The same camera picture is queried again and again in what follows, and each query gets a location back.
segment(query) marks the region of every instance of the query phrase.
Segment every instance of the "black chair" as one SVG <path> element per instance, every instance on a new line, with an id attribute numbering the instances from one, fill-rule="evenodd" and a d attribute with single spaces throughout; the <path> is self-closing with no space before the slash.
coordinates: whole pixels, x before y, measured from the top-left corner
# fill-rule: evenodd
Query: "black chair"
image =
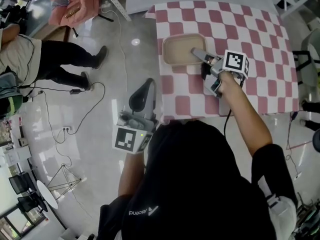
<path id="1" fill-rule="evenodd" d="M 36 192 L 31 193 L 30 197 L 37 202 L 38 206 L 40 206 L 43 211 L 48 212 L 48 208 L 45 202 L 42 200 L 40 196 L 38 196 Z"/>
<path id="2" fill-rule="evenodd" d="M 15 193 L 21 194 L 27 192 L 29 189 L 37 191 L 33 181 L 30 178 L 29 173 L 22 172 L 18 175 L 9 178 L 10 184 L 15 191 Z"/>
<path id="3" fill-rule="evenodd" d="M 38 203 L 36 200 L 32 199 L 30 196 L 18 197 L 18 208 L 21 212 L 27 213 L 32 209 L 38 207 Z"/>

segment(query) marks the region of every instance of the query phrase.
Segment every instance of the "electrical outlet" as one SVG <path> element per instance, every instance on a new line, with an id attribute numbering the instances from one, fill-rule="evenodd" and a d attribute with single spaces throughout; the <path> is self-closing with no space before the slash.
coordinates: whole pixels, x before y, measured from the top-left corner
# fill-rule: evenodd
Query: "electrical outlet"
<path id="1" fill-rule="evenodd" d="M 62 127 L 62 131 L 70 132 L 70 131 L 71 131 L 71 126 L 64 126 L 64 127 Z"/>

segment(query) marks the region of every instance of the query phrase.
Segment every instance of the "black shoe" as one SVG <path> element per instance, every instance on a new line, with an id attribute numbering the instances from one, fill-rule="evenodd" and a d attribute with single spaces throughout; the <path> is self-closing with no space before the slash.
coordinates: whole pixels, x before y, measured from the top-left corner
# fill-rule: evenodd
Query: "black shoe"
<path id="1" fill-rule="evenodd" d="M 100 69 L 102 62 L 104 62 L 104 59 L 108 56 L 108 48 L 104 45 L 101 47 L 98 54 L 95 56 L 97 60 L 97 66 L 94 67 L 95 70 Z"/>
<path id="2" fill-rule="evenodd" d="M 83 78 L 86 78 L 86 80 L 88 82 L 87 87 L 85 87 L 84 89 L 86 91 L 90 91 L 90 92 L 93 91 L 94 88 L 93 88 L 93 85 L 90 81 L 89 74 L 87 72 L 83 71 L 83 72 L 81 72 L 80 76 Z"/>

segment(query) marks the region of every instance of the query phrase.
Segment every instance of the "black pants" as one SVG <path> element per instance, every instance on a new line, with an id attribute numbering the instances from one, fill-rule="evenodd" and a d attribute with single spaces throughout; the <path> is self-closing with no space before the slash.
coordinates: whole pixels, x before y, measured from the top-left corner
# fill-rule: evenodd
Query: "black pants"
<path id="1" fill-rule="evenodd" d="M 96 67 L 98 60 L 79 45 L 62 41 L 42 41 L 39 72 L 35 80 L 52 80 L 58 84 L 87 89 L 88 80 L 65 71 L 61 65 Z"/>
<path id="2" fill-rule="evenodd" d="M 317 102 L 305 102 L 302 104 L 302 108 L 304 111 L 320 113 L 320 103 Z M 320 129 L 320 123 L 306 120 L 305 127 L 313 131 L 317 131 L 318 129 Z"/>

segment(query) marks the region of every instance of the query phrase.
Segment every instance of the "desk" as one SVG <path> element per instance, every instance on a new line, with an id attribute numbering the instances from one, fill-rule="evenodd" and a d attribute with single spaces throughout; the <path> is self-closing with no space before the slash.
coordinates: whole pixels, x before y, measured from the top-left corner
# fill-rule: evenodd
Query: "desk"
<path id="1" fill-rule="evenodd" d="M 259 114 L 298 110 L 298 83 L 287 31 L 278 15 L 248 6 L 214 1 L 154 5 L 145 15 L 156 21 L 162 85 L 162 121 L 226 116 L 229 106 L 204 88 L 200 66 L 172 67 L 162 56 L 163 40 L 183 33 L 205 36 L 207 51 L 226 49 L 249 58 L 243 91 Z"/>
<path id="2" fill-rule="evenodd" d="M 58 203 L 55 197 L 51 194 L 50 190 L 40 180 L 36 181 L 36 185 L 39 189 L 40 194 L 44 200 L 54 209 L 58 209 Z"/>

